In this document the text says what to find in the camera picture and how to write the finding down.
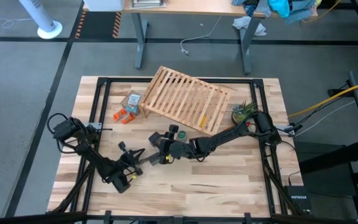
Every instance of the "yellow cable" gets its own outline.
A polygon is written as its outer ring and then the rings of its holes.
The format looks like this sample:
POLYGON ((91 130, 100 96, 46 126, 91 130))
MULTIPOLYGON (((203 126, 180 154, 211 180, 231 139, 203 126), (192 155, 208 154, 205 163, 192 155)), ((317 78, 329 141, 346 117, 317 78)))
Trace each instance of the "yellow cable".
POLYGON ((334 96, 328 98, 327 100, 324 100, 324 101, 322 101, 322 102, 320 102, 320 103, 318 103, 318 104, 316 104, 316 105, 314 105, 314 106, 311 106, 311 107, 309 107, 308 109, 305 109, 305 110, 303 110, 303 111, 299 111, 299 112, 297 112, 297 113, 291 114, 291 115, 288 116, 288 117, 291 118, 291 117, 293 117, 293 116, 297 116, 297 115, 299 115, 299 114, 303 114, 304 112, 307 112, 307 111, 309 111, 309 110, 313 110, 313 109, 319 107, 320 105, 323 105, 323 104, 327 103, 328 101, 333 100, 333 99, 335 99, 335 98, 337 98, 337 97, 339 97, 339 96, 342 96, 343 94, 348 93, 348 92, 350 92, 350 91, 352 91, 352 90, 355 90, 355 89, 357 89, 357 88, 358 88, 358 85, 355 85, 354 87, 350 87, 350 88, 348 88, 348 89, 346 89, 346 90, 344 90, 344 91, 342 91, 342 92, 340 92, 340 93, 338 93, 338 94, 336 94, 336 95, 334 95, 334 96))
POLYGON ((308 23, 308 22, 314 22, 320 18, 322 18, 323 16, 325 16, 327 13, 329 13, 331 10, 333 10, 335 8, 335 6, 337 6, 342 0, 338 0, 330 9, 328 9, 328 11, 324 12, 323 15, 317 17, 316 19, 310 20, 310 21, 306 21, 304 19, 302 19, 303 22, 308 23))

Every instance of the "butcher block tabletop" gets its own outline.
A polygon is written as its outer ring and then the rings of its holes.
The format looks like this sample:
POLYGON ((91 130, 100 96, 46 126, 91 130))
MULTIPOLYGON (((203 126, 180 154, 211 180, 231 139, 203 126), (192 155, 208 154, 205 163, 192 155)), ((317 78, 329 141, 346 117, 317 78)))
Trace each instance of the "butcher block tabletop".
MULTIPOLYGON (((98 78, 82 77, 80 82, 72 116, 84 123, 89 120, 98 78)), ((138 115, 128 124, 115 123, 112 117, 122 108, 121 101, 131 90, 143 94, 148 84, 111 83, 103 128, 112 128, 112 131, 102 133, 99 147, 102 156, 119 159, 122 152, 118 143, 121 141, 125 142, 127 149, 145 148, 141 158, 154 154, 157 148, 150 145, 149 136, 155 131, 168 131, 170 124, 179 125, 179 130, 187 132, 188 139, 206 136, 155 113, 150 113, 147 119, 138 115)), ((223 130, 232 126, 233 105, 243 101, 251 102, 251 95, 249 85, 245 83, 214 84, 232 90, 220 125, 220 130, 223 130)), ((264 86, 274 124, 288 124, 278 79, 265 78, 264 86)), ((261 103, 259 91, 257 97, 261 103)), ((101 105, 96 112, 96 121, 99 119, 100 108, 101 105)), ((282 136, 282 139, 293 144, 289 137, 282 136)), ((277 157, 283 184, 288 184, 288 176, 300 170, 296 152, 287 144, 279 144, 277 157)), ((80 156, 62 154, 48 210, 57 207, 74 186, 79 163, 80 156)), ((88 214, 104 215, 106 210, 110 210, 114 215, 128 216, 243 217, 244 213, 250 213, 252 217, 270 217, 259 144, 252 137, 237 138, 219 146, 204 162, 182 158, 167 165, 151 166, 146 162, 140 168, 144 173, 132 180, 131 186, 123 194, 119 194, 112 184, 102 183, 100 176, 95 174, 88 214)), ((291 176, 291 183, 303 185, 300 173, 291 176)), ((276 212, 280 213, 278 193, 273 184, 272 188, 276 212)), ((85 186, 80 192, 78 210, 82 208, 84 189, 85 186)))

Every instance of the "green plant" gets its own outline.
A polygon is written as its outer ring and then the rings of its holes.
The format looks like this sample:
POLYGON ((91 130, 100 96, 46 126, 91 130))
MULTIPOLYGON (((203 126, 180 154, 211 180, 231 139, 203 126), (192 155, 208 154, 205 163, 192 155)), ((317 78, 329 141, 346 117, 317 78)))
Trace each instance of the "green plant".
POLYGON ((233 117, 238 123, 242 122, 248 116, 256 112, 257 107, 255 103, 247 104, 247 102, 244 101, 241 105, 235 104, 233 106, 233 117))

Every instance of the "white cable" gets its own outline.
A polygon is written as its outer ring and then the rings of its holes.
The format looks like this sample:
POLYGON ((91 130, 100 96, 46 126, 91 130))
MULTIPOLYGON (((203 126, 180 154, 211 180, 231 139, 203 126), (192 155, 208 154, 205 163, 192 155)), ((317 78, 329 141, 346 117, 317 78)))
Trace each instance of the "white cable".
POLYGON ((3 29, 9 29, 12 26, 15 25, 15 21, 28 21, 28 20, 32 20, 32 19, 5 19, 5 18, 0 18, 0 20, 5 21, 2 24, 2 28, 3 29))
POLYGON ((218 24, 218 22, 221 20, 222 16, 219 16, 219 19, 216 21, 214 27, 212 28, 211 32, 209 32, 209 34, 207 35, 202 35, 200 37, 194 37, 194 38, 189 38, 189 39, 183 39, 181 42, 180 42, 180 51, 185 53, 186 55, 189 55, 189 51, 185 50, 182 46, 182 43, 186 42, 186 41, 189 41, 189 40, 196 40, 196 39, 200 39, 200 38, 203 38, 203 37, 208 37, 209 35, 212 34, 212 32, 214 32, 215 30, 215 27, 216 25, 218 24))
POLYGON ((326 117, 328 117, 329 115, 335 113, 336 111, 339 111, 340 109, 344 108, 345 106, 351 105, 351 104, 354 103, 354 102, 355 102, 355 101, 352 101, 352 102, 350 102, 350 103, 348 103, 348 104, 346 104, 346 105, 343 105, 343 106, 341 106, 341 107, 335 109, 334 111, 330 112, 330 113, 327 114, 326 116, 323 116, 323 118, 321 118, 319 121, 317 121, 314 125, 308 127, 306 130, 304 130, 304 131, 302 131, 301 133, 297 134, 295 137, 298 137, 299 135, 301 135, 301 134, 303 134, 303 133, 309 131, 309 130, 312 129, 314 126, 316 126, 318 123, 320 123, 322 120, 324 120, 326 117))

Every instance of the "potted plant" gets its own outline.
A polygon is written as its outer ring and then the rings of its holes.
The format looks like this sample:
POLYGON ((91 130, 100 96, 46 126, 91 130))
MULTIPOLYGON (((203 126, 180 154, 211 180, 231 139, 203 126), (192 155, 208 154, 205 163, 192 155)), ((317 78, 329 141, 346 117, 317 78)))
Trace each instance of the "potted plant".
POLYGON ((235 104, 233 106, 233 112, 231 113, 231 120, 234 124, 239 124, 243 122, 248 116, 258 112, 255 103, 247 104, 244 101, 241 105, 235 104))

